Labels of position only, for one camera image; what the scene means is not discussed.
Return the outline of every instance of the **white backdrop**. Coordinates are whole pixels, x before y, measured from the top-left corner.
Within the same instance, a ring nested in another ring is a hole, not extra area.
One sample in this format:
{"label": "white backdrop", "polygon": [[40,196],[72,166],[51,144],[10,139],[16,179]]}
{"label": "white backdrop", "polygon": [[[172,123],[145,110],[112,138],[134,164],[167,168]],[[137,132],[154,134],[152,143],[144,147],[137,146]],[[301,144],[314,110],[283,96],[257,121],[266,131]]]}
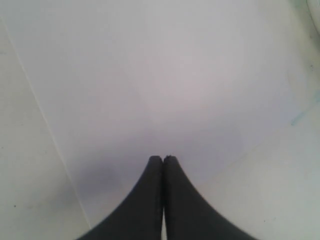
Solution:
{"label": "white backdrop", "polygon": [[150,155],[200,185],[299,114],[299,51],[261,2],[0,0],[92,225]]}

